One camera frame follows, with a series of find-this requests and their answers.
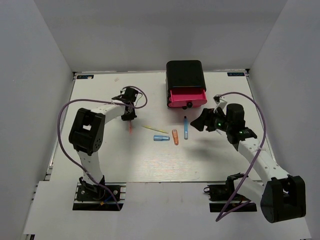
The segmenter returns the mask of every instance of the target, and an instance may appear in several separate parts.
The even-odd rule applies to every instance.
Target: gray wall
[[[306,183],[306,221],[320,239],[320,1],[289,0],[257,56],[250,85],[277,160]]]
[[[73,74],[33,0],[0,3],[0,238],[20,239]]]
[[[250,68],[287,0],[35,0],[67,63],[81,71]]]

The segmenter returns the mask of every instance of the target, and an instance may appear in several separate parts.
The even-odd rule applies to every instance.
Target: label
[[[244,77],[245,74],[243,72],[227,72],[229,77]]]
[[[94,75],[78,75],[76,79],[93,79]]]

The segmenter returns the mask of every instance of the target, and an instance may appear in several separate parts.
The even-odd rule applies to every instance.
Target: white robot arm
[[[122,116],[125,113],[125,106],[121,105],[102,105],[100,107],[91,110],[92,113],[102,114],[105,116],[104,124],[107,124],[112,119]],[[95,146],[101,146],[103,142],[102,138],[98,138]],[[104,179],[104,175],[100,169],[99,155],[95,151],[91,155],[84,151],[76,151],[80,157],[81,165],[91,174],[91,176],[97,181],[101,182]],[[91,185],[94,183],[89,179],[86,173],[83,172],[83,180]]]
[[[234,148],[251,163],[260,148],[257,135],[245,126],[245,112],[240,104],[227,105],[224,99],[214,98],[216,109],[204,108],[200,117],[190,123],[199,131],[207,126],[208,132],[223,131]],[[260,153],[253,168],[260,176],[263,185],[245,179],[237,194],[250,199],[261,207],[264,217],[270,222],[280,222],[306,215],[306,187],[300,176],[291,176],[282,169],[264,150]],[[227,200],[233,194],[244,174],[227,177],[224,190],[210,187],[218,200]]]
[[[80,108],[75,116],[69,134],[69,142],[78,153],[81,165],[101,185],[105,184],[105,177],[100,169],[98,150],[103,143],[105,124],[120,116],[123,121],[131,121],[136,118],[134,102],[138,93],[136,89],[127,87],[120,92],[119,96],[112,98],[114,102],[118,101],[118,104],[102,105],[92,110]],[[85,172],[79,181],[86,190],[92,193],[92,198],[99,199],[105,192],[92,182]]]

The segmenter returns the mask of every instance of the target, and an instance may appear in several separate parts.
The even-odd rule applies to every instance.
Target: white platform
[[[251,96],[245,76],[227,76],[226,72],[204,74],[206,96],[205,108],[214,108],[213,96],[230,91],[238,91]],[[195,109],[170,109],[166,105],[166,73],[115,73],[96,74],[93,79],[77,79],[71,99],[110,100],[120,93],[124,86],[134,85],[148,96],[145,108],[136,111],[132,121],[133,133],[129,134],[128,123],[120,118],[106,124],[103,145],[99,150],[100,166],[106,182],[208,182],[225,181],[226,177],[245,172],[249,164],[227,141],[225,135],[216,132],[199,132],[189,126],[189,139],[183,138],[184,115],[191,122],[202,112]],[[242,96],[226,96],[229,103],[240,103],[245,110],[247,126],[261,137],[262,125],[255,106]],[[99,103],[76,102],[69,106],[62,131],[62,141],[67,152],[78,159],[73,146],[68,142],[71,126],[79,108],[92,109]],[[153,135],[158,132],[145,129],[150,125],[169,132],[179,133],[179,145],[174,142],[155,142]],[[52,180],[74,180],[81,171],[57,149],[53,160]],[[259,180],[252,171],[250,177]]]
[[[212,97],[229,91],[250,95],[245,77],[227,77],[225,72],[205,73],[208,103]],[[120,212],[72,211],[78,178],[82,172],[58,148],[50,181],[40,182],[25,226],[25,234],[36,240],[300,240],[310,238],[304,218],[271,224],[258,212],[232,213],[216,223],[210,213],[206,183],[225,181],[230,174],[244,172],[247,161],[216,132],[189,128],[183,139],[183,118],[191,121],[201,109],[167,109],[165,73],[123,73],[95,75],[76,80],[72,99],[108,100],[119,89],[135,85],[148,96],[146,108],[137,110],[133,134],[121,119],[108,123],[100,149],[102,172],[108,182],[127,182],[125,203]],[[254,106],[240,96],[228,96],[241,103],[245,119],[258,136],[262,127]],[[62,132],[68,153],[77,154],[68,143],[68,134],[77,110],[94,108],[95,103],[70,106]],[[180,144],[154,142],[156,132],[143,124],[171,131],[177,129]],[[258,180],[255,172],[250,176]]]

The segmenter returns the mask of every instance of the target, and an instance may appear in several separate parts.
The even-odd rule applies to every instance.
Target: cable tie
[[[257,152],[258,150],[260,151],[266,151],[265,147],[261,147],[260,144],[256,147],[256,149],[254,150],[254,152]]]

